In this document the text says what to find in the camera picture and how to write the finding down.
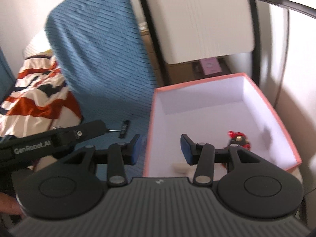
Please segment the person's left hand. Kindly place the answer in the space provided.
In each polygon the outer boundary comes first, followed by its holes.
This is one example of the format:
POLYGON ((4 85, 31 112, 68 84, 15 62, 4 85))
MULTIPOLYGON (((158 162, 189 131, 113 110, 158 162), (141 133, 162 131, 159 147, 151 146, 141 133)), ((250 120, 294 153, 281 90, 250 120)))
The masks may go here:
POLYGON ((17 200, 4 193, 0 193, 0 212, 9 215, 21 216, 22 218, 25 216, 17 200))

